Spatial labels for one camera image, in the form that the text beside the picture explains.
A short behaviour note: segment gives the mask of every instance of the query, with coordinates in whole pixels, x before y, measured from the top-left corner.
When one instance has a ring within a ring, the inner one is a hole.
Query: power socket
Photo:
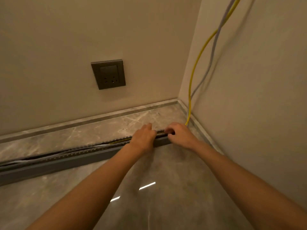
[[[126,85],[122,60],[92,62],[91,65],[99,89]]]

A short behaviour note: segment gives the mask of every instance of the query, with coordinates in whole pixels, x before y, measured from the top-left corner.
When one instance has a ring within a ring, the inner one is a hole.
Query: forearm
[[[305,229],[305,211],[286,196],[205,143],[193,150],[255,228]]]
[[[125,145],[28,229],[92,229],[140,153]]]

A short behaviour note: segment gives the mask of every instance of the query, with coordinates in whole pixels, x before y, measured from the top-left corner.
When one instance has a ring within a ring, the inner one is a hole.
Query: person's left hand
[[[153,140],[155,139],[157,132],[151,130],[152,124],[144,124],[143,127],[137,130],[130,141],[130,146],[139,150],[141,154],[152,150]]]

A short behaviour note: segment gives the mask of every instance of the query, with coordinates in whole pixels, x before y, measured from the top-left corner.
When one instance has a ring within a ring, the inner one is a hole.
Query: cable trough
[[[132,136],[81,147],[63,149],[0,162],[0,185],[107,160],[113,157]],[[163,130],[157,131],[154,147],[170,144]]]

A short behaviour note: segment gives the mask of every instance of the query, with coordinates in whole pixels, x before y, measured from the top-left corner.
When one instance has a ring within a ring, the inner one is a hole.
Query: yellow cable
[[[239,4],[240,0],[235,0],[234,4],[232,5],[231,10],[228,12],[226,18],[225,18],[225,22],[223,23],[222,26],[224,26],[224,24],[227,22],[227,20],[229,19],[229,17],[232,15],[232,13],[234,12],[234,10],[236,9],[237,5]],[[192,73],[191,73],[191,78],[190,78],[190,85],[189,85],[189,114],[187,117],[187,122],[185,123],[186,125],[189,123],[190,121],[190,116],[191,116],[191,86],[192,86],[192,81],[193,81],[193,75],[194,75],[194,71],[195,68],[197,66],[197,63],[201,57],[201,54],[203,53],[203,51],[205,50],[207,44],[210,42],[210,40],[215,36],[215,34],[217,33],[217,29],[213,32],[213,34],[207,39],[207,41],[205,42],[205,44],[203,45],[203,48],[201,49],[201,51],[198,54],[198,57],[195,61]]]

